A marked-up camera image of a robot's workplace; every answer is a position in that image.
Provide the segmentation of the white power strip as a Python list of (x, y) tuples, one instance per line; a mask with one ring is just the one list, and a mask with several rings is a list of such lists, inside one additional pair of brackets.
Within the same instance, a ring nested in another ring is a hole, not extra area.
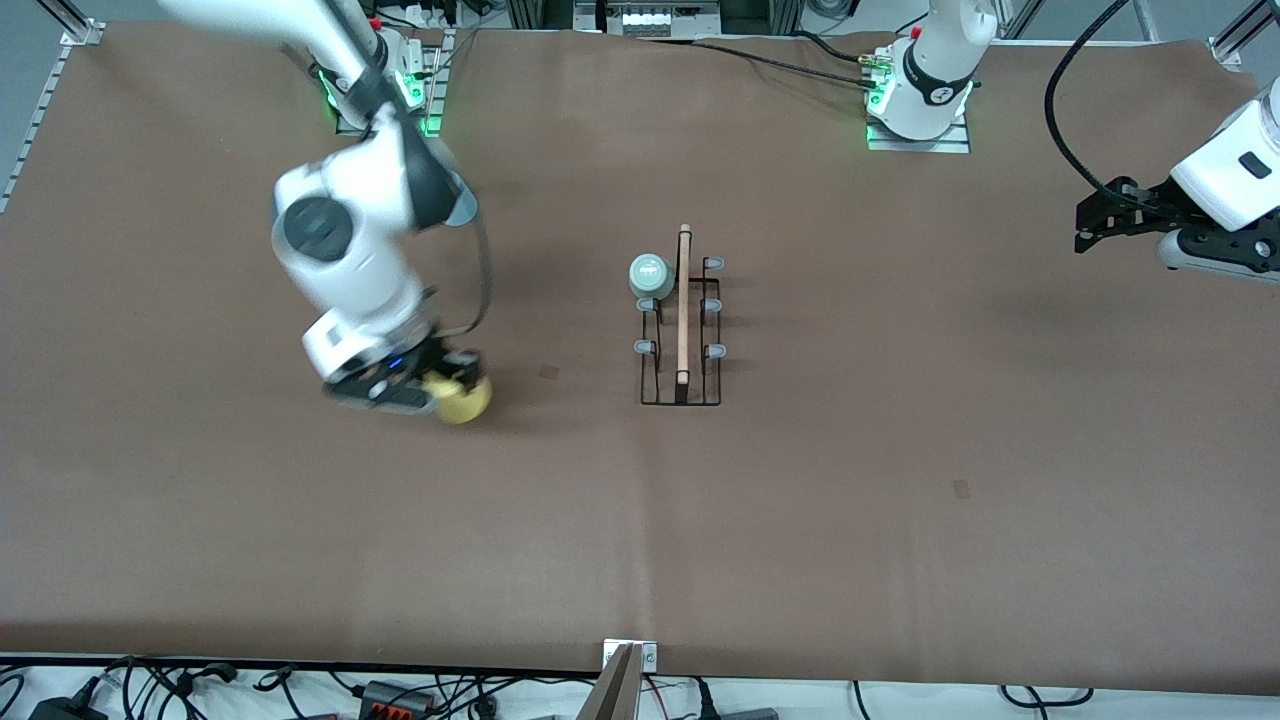
[(456, 0), (375, 0), (374, 15), (416, 29), (454, 29)]

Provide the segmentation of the right arm aluminium base plate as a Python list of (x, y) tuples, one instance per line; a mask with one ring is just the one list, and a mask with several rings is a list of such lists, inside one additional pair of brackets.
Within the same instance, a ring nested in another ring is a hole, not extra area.
[[(378, 56), (381, 67), (397, 83), (419, 132), (436, 138), (442, 131), (454, 33), (447, 32), (436, 45), (424, 44), (422, 40), (389, 26), (375, 33), (380, 40)], [(347, 99), (349, 81), (323, 68), (317, 68), (315, 76), (324, 87), (335, 133), (357, 136), (365, 132), (367, 127), (360, 123), (360, 111)]]

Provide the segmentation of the aluminium frame extrusion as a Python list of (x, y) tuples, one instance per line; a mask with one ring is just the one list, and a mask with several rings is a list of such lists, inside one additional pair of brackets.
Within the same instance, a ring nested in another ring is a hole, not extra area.
[(35, 1), (61, 27), (61, 46), (93, 46), (101, 42), (105, 23), (87, 15), (73, 0)]
[(1243, 12), (1210, 38), (1210, 51), (1225, 67), (1239, 65), (1242, 50), (1274, 26), (1280, 27), (1280, 0), (1251, 0)]

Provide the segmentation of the small metal table bracket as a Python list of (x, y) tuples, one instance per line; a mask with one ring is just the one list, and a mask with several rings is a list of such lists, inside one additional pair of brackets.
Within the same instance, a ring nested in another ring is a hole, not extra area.
[(644, 674), (657, 674), (658, 664), (658, 643), (654, 641), (635, 641), (635, 639), (618, 639), (609, 638), (604, 639), (602, 643), (602, 667), (605, 667), (612, 660), (613, 655), (627, 646), (636, 647), (636, 655), (640, 659), (641, 673)]

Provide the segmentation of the black power adapter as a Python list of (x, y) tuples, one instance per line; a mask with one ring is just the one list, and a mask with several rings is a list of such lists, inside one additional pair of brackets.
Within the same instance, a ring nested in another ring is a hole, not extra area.
[(27, 720), (110, 720), (109, 716), (93, 708), (87, 700), (52, 697), (41, 700), (29, 712)]

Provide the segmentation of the black wire cup holder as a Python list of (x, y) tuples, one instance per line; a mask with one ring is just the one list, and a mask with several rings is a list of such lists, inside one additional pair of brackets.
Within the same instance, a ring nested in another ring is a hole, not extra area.
[(690, 224), (678, 228), (675, 255), (662, 258), (675, 269), (673, 291), (660, 301), (635, 299), (640, 318), (634, 342), (637, 401), (648, 407), (717, 407), (724, 397), (727, 357), (721, 288), (724, 259), (699, 256)]

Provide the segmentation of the perforated metal strip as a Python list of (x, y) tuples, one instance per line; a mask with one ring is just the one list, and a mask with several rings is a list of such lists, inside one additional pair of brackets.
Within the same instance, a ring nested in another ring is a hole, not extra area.
[(70, 55), (72, 55), (72, 46), (70, 45), (61, 46), (61, 51), (59, 53), (58, 59), (52, 64), (52, 68), (47, 74), (44, 87), (41, 88), (37, 105), (29, 118), (29, 124), (23, 135), (19, 151), (15, 156), (15, 161), (13, 164), (9, 177), (6, 178), (6, 183), (3, 188), (3, 192), (0, 193), (0, 217), (8, 210), (8, 206), (12, 201), (12, 196), (15, 192), (17, 184), (19, 182), (20, 174), (27, 164), (27, 160), (29, 159), (29, 152), (35, 146), (35, 141), (44, 123), (44, 118), (49, 111), (50, 104), (52, 102), (58, 85), (61, 77), (64, 76), (67, 61)]

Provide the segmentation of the mint green plastic cup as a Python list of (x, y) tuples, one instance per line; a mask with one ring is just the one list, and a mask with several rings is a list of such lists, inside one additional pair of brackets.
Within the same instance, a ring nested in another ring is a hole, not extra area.
[(628, 265), (628, 286), (636, 299), (663, 300), (676, 283), (673, 266), (660, 255), (644, 252)]

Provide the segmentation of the left arm aluminium base plate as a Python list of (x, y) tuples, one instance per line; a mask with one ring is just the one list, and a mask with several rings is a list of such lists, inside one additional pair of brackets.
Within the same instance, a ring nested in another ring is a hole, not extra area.
[(867, 146), (872, 151), (969, 154), (966, 114), (960, 113), (940, 137), (928, 140), (905, 138), (890, 131), (882, 120), (868, 118)]

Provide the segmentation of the black connector with orange tabs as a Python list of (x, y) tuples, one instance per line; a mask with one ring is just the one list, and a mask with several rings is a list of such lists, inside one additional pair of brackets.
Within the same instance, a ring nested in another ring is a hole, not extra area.
[(360, 692), (357, 720), (429, 720), (435, 707), (435, 698), (426, 691), (369, 682)]

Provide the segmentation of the grey slanted beam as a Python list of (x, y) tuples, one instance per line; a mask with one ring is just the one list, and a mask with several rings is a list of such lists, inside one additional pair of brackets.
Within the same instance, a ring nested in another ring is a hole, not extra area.
[(636, 720), (645, 676), (643, 642), (618, 641), (605, 650), (605, 662), (575, 720)]

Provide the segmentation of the grey power strip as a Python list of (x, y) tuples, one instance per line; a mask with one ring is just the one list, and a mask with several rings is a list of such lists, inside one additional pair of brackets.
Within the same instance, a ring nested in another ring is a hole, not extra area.
[(573, 0), (571, 28), (631, 38), (692, 41), (723, 29), (718, 0)]

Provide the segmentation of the yellow plastic cup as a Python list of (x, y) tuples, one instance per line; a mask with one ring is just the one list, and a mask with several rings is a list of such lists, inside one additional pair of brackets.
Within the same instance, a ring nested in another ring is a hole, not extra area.
[(481, 374), (468, 395), (430, 395), (435, 402), (434, 414), (444, 423), (461, 425), (479, 418), (488, 409), (492, 396), (492, 379)]

